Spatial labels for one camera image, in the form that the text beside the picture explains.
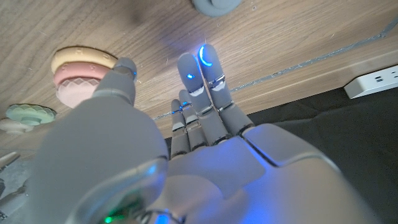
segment power strip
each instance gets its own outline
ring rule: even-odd
[[[350,99],[398,87],[398,65],[354,79],[344,86]]]

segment blue led light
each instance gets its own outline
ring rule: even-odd
[[[155,224],[168,224],[168,223],[169,223],[169,218],[167,215],[159,215],[155,221]]]
[[[213,65],[213,63],[206,62],[205,59],[203,59],[203,49],[204,49],[204,48],[205,48],[205,46],[202,46],[202,47],[200,48],[200,50],[199,50],[199,57],[200,57],[201,62],[202,62],[204,65],[206,65],[207,67],[210,67],[210,66]]]
[[[149,168],[148,174],[153,174],[155,171],[156,171],[156,166],[152,166],[151,168]]]

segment green round object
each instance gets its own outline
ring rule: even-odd
[[[57,113],[50,108],[39,105],[11,105],[6,111],[6,116],[22,124],[37,126],[55,120]]]

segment black fabric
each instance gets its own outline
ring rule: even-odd
[[[340,88],[248,116],[319,148],[385,223],[398,223],[397,112],[398,88],[352,100]]]

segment wooden surface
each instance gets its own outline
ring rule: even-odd
[[[243,1],[209,18],[189,0],[3,0],[0,4],[0,113],[13,103],[70,109],[55,97],[50,61],[62,47],[85,45],[130,57],[138,71],[135,107],[155,118],[170,111],[183,85],[176,61],[215,46],[230,88],[266,77],[379,34],[398,15],[396,0]],[[398,63],[395,28],[386,38],[233,93],[252,113],[347,84]],[[170,136],[170,117],[156,121]],[[53,124],[23,136],[0,134],[0,149],[33,154]]]

